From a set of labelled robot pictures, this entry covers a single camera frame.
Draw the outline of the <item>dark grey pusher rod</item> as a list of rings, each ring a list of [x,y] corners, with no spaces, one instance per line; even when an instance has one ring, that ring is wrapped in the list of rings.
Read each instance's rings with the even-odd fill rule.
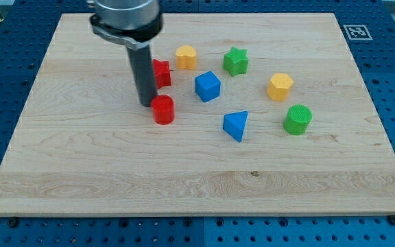
[[[142,106],[150,107],[158,91],[149,45],[140,49],[127,48],[127,53],[139,102]]]

